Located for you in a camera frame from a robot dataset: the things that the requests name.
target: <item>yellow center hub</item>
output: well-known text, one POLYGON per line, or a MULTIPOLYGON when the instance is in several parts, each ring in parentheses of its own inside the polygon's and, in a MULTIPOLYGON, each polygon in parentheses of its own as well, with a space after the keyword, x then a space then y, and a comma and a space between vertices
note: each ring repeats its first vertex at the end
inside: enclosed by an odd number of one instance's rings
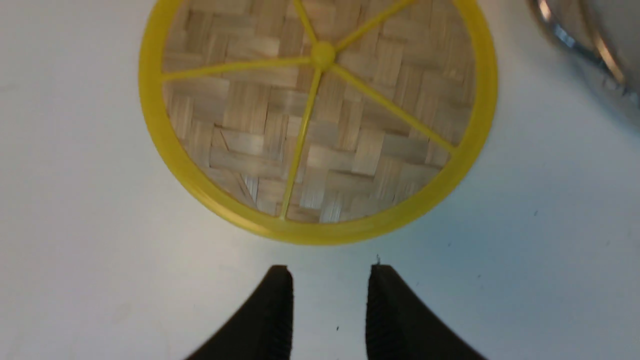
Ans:
POLYGON ((335 48, 331 43, 320 41, 311 48, 311 61, 320 70, 327 70, 335 61, 335 48))

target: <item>yellow spoke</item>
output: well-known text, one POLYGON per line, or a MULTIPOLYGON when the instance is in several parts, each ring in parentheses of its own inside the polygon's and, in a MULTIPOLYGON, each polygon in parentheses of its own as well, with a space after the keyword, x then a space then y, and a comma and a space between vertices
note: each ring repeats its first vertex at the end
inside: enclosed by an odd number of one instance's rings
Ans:
POLYGON ((193 70, 169 72, 169 73, 162 74, 161 79, 163 81, 176 80, 176 79, 189 79, 189 78, 198 78, 200 76, 219 74, 221 72, 263 69, 266 67, 286 67, 286 66, 308 65, 308 64, 311 64, 311 58, 286 58, 286 59, 241 61, 236 63, 226 63, 226 64, 200 67, 193 70))
POLYGON ((381 12, 371 20, 367 21, 364 25, 362 25, 359 29, 354 31, 352 34, 348 35, 346 38, 342 39, 338 45, 336 45, 336 51, 342 51, 347 48, 347 46, 356 42, 359 38, 361 38, 365 33, 376 26, 380 25, 384 20, 387 20, 395 13, 409 6, 414 0, 402 0, 393 4, 391 7, 381 12))
POLYGON ((352 75, 347 69, 341 67, 340 65, 334 65, 331 67, 331 71, 336 73, 342 79, 344 79, 349 84, 353 85, 359 91, 363 92, 365 95, 369 96, 371 99, 380 103, 387 110, 391 111, 394 115, 398 116, 400 119, 404 120, 407 124, 413 126, 415 129, 420 131, 429 137, 432 141, 436 142, 438 145, 442 146, 449 152, 453 152, 456 147, 453 146, 452 143, 448 142, 440 135, 436 134, 425 126, 420 120, 416 119, 413 115, 410 115, 398 105, 394 104, 392 101, 388 100, 384 95, 379 93, 377 90, 371 88, 369 85, 365 84, 362 80, 356 78, 352 75))
POLYGON ((309 128, 309 120, 311 120, 311 114, 313 113, 313 110, 314 110, 314 104, 316 102, 316 95, 318 93, 318 88, 320 87, 321 77, 322 77, 322 70, 316 69, 313 82, 311 83, 311 91, 309 92, 309 98, 307 99, 307 107, 305 108, 304 116, 302 116, 302 123, 300 124, 300 133, 298 134, 298 143, 296 144, 296 150, 294 152, 293 160, 291 160, 291 168, 289 169, 289 177, 287 178, 287 189, 284 192, 284 200, 282 201, 282 211, 280 212, 280 218, 282 220, 285 220, 287 218, 289 203, 291 203, 291 194, 293 193, 293 186, 296 183, 296 177, 298 176, 298 167, 300 167, 302 151, 305 146, 307 130, 309 128))
POLYGON ((307 36, 309 37, 309 39, 311 39, 311 44, 315 45, 318 42, 318 38, 316 37, 314 27, 311 26, 311 22, 309 21, 309 16, 307 16, 305 7, 302 5, 302 2, 300 0, 293 0, 293 5, 296 7, 296 12, 300 17, 300 21, 302 21, 302 26, 304 26, 307 36))

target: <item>metal pot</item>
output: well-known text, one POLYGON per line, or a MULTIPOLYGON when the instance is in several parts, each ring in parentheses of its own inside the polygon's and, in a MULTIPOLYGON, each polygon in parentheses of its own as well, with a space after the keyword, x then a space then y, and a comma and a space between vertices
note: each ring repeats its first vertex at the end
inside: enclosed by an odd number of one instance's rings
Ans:
POLYGON ((640 126, 640 1, 527 1, 592 89, 640 126))

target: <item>woven bamboo base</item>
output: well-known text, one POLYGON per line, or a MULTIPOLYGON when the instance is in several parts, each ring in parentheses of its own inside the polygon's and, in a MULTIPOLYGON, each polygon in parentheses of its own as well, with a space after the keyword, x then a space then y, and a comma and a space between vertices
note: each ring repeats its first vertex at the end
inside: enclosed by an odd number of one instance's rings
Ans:
MULTIPOLYGON (((336 43, 393 0, 302 1, 320 40, 336 43)), ((165 72, 310 53, 291 0, 187 0, 165 47, 165 72)), ((416 0, 339 53, 337 63, 453 145, 474 103, 474 52, 449 0, 416 0)), ((181 144, 239 202, 280 214, 314 70, 225 72, 167 81, 181 144)), ((371 216, 421 190, 450 154, 331 72, 324 73, 287 218, 371 216)))

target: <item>white table surface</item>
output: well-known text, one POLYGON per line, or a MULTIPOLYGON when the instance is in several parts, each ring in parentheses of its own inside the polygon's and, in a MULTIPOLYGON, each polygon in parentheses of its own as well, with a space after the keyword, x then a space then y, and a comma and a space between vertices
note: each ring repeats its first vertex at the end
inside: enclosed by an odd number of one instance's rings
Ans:
POLYGON ((500 99, 466 180, 395 233, 329 248, 237 229, 169 173, 138 101, 153 3, 1 6, 0 359, 183 359, 273 264, 294 275, 292 358, 365 359, 377 254, 490 359, 640 356, 640 135, 524 1, 480 0, 500 99))

